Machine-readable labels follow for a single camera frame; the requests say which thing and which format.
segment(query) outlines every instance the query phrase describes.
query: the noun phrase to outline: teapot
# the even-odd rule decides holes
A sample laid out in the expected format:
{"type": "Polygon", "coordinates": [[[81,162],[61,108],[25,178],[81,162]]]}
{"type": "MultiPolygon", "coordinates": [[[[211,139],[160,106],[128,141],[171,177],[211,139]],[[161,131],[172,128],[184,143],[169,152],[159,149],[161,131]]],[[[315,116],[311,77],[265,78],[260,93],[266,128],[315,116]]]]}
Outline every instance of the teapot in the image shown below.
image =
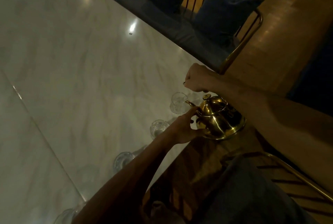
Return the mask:
{"type": "MultiPolygon", "coordinates": [[[[213,140],[225,140],[241,130],[246,119],[235,108],[228,104],[220,96],[206,94],[197,110],[196,124],[197,129],[205,128],[208,133],[206,138],[213,140]]],[[[186,100],[187,104],[195,106],[191,101],[186,100]]]]}

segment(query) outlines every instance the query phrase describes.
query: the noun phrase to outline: person's right hand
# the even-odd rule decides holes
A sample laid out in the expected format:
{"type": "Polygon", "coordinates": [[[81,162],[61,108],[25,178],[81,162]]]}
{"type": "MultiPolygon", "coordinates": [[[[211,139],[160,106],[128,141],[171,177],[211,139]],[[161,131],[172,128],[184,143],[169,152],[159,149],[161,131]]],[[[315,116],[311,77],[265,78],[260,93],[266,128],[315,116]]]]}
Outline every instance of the person's right hand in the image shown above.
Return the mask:
{"type": "Polygon", "coordinates": [[[217,73],[209,70],[206,66],[194,63],[186,74],[184,86],[195,92],[212,91],[210,90],[210,84],[218,76],[217,73]]]}

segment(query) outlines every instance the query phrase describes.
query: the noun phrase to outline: glass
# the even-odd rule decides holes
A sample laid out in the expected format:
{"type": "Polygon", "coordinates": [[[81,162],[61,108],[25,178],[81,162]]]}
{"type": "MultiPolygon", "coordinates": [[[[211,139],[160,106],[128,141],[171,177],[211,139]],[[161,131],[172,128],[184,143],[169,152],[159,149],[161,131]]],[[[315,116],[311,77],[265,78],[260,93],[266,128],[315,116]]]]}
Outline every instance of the glass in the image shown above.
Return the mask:
{"type": "Polygon", "coordinates": [[[156,120],[150,126],[150,135],[152,139],[155,139],[159,134],[163,133],[164,130],[169,126],[164,120],[156,120]]]}
{"type": "Polygon", "coordinates": [[[113,162],[113,172],[114,174],[118,173],[123,167],[125,167],[129,162],[131,162],[136,156],[138,156],[147,145],[142,148],[132,152],[122,152],[114,159],[113,162]]]}
{"type": "Polygon", "coordinates": [[[175,114],[184,114],[190,109],[190,105],[185,102],[187,96],[182,92],[176,92],[171,97],[170,110],[175,114]]]}
{"type": "Polygon", "coordinates": [[[85,206],[86,202],[75,208],[66,209],[55,220],[54,224],[71,224],[72,220],[85,206]]]}

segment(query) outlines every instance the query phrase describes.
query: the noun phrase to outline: marble table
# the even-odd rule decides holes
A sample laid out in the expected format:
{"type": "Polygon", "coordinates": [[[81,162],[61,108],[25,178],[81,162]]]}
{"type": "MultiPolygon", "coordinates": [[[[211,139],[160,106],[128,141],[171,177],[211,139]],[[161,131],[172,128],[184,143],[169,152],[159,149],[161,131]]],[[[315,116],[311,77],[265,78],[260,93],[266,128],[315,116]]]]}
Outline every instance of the marble table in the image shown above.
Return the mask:
{"type": "Polygon", "coordinates": [[[52,223],[175,118],[173,93],[201,95],[182,85],[197,60],[113,0],[0,5],[0,223],[52,223]]]}

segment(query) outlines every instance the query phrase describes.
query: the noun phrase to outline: floor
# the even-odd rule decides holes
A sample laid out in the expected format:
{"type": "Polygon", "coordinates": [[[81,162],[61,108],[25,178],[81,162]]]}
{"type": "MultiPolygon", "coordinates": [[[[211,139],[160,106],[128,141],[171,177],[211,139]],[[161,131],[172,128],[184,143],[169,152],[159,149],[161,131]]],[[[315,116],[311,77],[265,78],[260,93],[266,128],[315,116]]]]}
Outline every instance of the floor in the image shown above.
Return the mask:
{"type": "MultiPolygon", "coordinates": [[[[190,9],[193,2],[189,0],[190,9]]],[[[202,0],[197,0],[194,12],[199,10],[201,3],[202,0]]],[[[285,96],[333,21],[333,0],[265,0],[259,9],[264,16],[263,26],[226,74],[250,86],[285,96]]],[[[255,129],[248,123],[230,140],[191,142],[159,182],[168,183],[173,190],[169,200],[188,221],[205,197],[214,176],[219,175],[223,158],[261,150],[255,129]]],[[[320,223],[331,223],[330,217],[312,215],[320,223]]]]}

